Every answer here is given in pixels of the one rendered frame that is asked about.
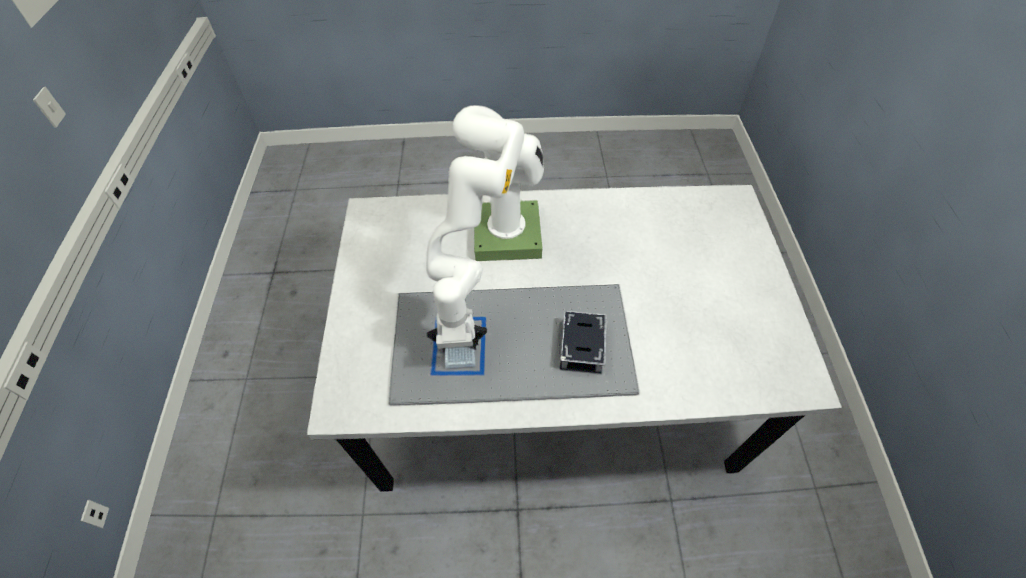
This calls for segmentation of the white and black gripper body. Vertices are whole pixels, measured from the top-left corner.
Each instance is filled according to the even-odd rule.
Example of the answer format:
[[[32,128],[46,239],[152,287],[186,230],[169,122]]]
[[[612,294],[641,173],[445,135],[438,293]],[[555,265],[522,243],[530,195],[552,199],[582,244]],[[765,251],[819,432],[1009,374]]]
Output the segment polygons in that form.
[[[474,324],[474,320],[473,320],[472,314],[470,314],[470,315],[467,316],[467,319],[466,319],[466,321],[464,323],[465,323],[465,332],[466,333],[471,333],[472,334],[472,339],[474,339],[475,338],[475,330],[474,330],[474,325],[475,324]],[[442,335],[442,323],[439,320],[438,313],[437,313],[437,330],[438,330],[438,335]]]

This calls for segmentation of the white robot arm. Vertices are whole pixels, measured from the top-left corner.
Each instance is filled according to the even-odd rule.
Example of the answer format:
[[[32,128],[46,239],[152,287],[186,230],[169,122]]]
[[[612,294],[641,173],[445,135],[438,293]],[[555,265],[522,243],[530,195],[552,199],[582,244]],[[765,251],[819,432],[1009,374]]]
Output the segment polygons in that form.
[[[488,152],[484,152],[485,159],[465,156],[451,163],[446,219],[434,230],[428,243],[427,274],[438,281],[433,288],[442,323],[442,335],[437,335],[438,348],[472,346],[472,334],[465,332],[464,322],[473,312],[467,308],[465,298],[482,277],[478,261],[441,252],[444,236],[480,224],[484,195],[490,196],[491,202],[489,232],[501,239],[517,237],[525,228],[525,219],[519,216],[518,183],[535,185],[543,176],[539,140],[524,134],[520,123],[499,118],[503,119],[491,109],[469,106],[453,119],[453,136],[462,145]]]

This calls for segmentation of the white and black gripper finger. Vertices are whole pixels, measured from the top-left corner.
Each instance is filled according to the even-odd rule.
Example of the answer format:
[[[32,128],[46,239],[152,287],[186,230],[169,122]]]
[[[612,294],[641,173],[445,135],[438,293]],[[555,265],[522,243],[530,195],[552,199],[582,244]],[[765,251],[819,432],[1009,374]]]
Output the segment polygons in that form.
[[[436,336],[437,336],[437,334],[438,334],[437,327],[435,327],[435,329],[427,332],[427,337],[430,338],[430,339],[432,339],[432,341],[436,342]],[[445,348],[442,348],[442,349],[443,349],[443,352],[445,352]]]
[[[484,335],[487,333],[487,327],[474,325],[474,330],[475,330],[475,338],[472,339],[472,341],[473,341],[473,347],[476,350],[476,345],[478,345],[479,339],[484,337]]]

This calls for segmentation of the blue rectangular tape outline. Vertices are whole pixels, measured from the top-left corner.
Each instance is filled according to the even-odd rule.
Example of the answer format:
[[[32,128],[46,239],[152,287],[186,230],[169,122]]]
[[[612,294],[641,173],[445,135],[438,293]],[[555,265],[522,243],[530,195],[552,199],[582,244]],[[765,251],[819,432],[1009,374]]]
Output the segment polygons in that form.
[[[482,320],[482,326],[486,327],[486,317],[473,317],[473,320]],[[485,365],[485,335],[481,338],[480,371],[435,371],[437,358],[437,344],[433,343],[431,375],[484,375]]]

